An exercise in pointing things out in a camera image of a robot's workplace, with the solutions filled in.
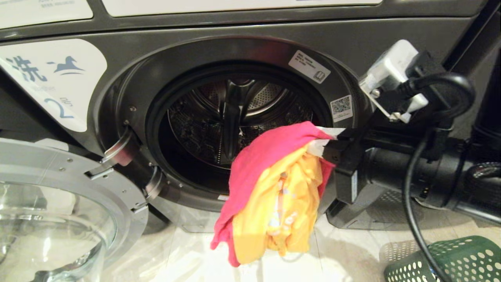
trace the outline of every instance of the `white floor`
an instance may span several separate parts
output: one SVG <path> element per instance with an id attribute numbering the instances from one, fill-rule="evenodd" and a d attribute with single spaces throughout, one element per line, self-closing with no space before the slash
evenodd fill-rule
<path id="1" fill-rule="evenodd" d="M 426 241 L 484 236 L 501 245 L 501 228 L 478 227 L 452 212 L 430 211 L 438 225 L 423 230 Z M 103 272 L 103 282 L 184 281 L 384 281 L 383 270 L 395 250 L 416 250 L 409 231 L 337 229 L 325 216 L 317 221 L 306 254 L 284 258 L 269 251 L 251 265 L 231 267 L 227 247 L 209 248 L 211 233 L 186 233 L 170 224 L 164 230 L 143 235 L 132 249 Z"/>

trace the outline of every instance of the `clothing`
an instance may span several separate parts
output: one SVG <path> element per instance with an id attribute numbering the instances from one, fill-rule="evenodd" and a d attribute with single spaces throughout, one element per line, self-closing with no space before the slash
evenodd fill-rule
<path id="1" fill-rule="evenodd" d="M 231 265 L 239 266 L 234 249 L 232 218 L 247 204 L 260 175 L 288 154 L 315 139 L 332 139 L 332 137 L 309 121 L 278 127 L 256 138 L 238 154 L 232 163 L 229 198 L 214 226 L 214 238 L 210 246 L 215 249 L 220 242 L 227 242 L 228 260 Z M 323 181 L 318 187 L 319 197 L 322 196 L 333 165 L 321 160 L 321 167 Z"/>
<path id="2" fill-rule="evenodd" d="M 307 149 L 305 145 L 266 169 L 245 208 L 233 217 L 239 263 L 259 259 L 267 248 L 280 256 L 309 250 L 323 177 L 319 157 Z"/>

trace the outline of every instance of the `green plastic laundry basket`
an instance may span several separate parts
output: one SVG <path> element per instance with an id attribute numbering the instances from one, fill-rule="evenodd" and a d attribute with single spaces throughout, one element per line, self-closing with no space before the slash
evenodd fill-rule
<path id="1" fill-rule="evenodd" d="M 470 236 L 429 245 L 438 265 L 452 281 L 501 282 L 501 249 L 481 236 Z M 387 282 L 440 282 L 421 251 L 384 270 Z"/>

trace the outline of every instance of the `yellow garment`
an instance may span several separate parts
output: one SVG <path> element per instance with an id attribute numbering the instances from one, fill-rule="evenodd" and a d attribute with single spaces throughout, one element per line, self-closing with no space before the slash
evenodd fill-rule
<path id="1" fill-rule="evenodd" d="M 243 210 L 233 217 L 233 243 L 242 264 L 259 259 L 266 248 L 307 252 L 317 219 L 320 160 L 308 145 L 263 171 Z"/>

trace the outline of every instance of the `qr code sticker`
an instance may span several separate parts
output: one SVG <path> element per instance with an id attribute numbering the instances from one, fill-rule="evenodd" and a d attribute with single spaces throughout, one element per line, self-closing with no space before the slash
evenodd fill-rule
<path id="1" fill-rule="evenodd" d="M 351 95 L 344 96 L 331 102 L 332 119 L 339 122 L 353 117 L 353 106 Z"/>

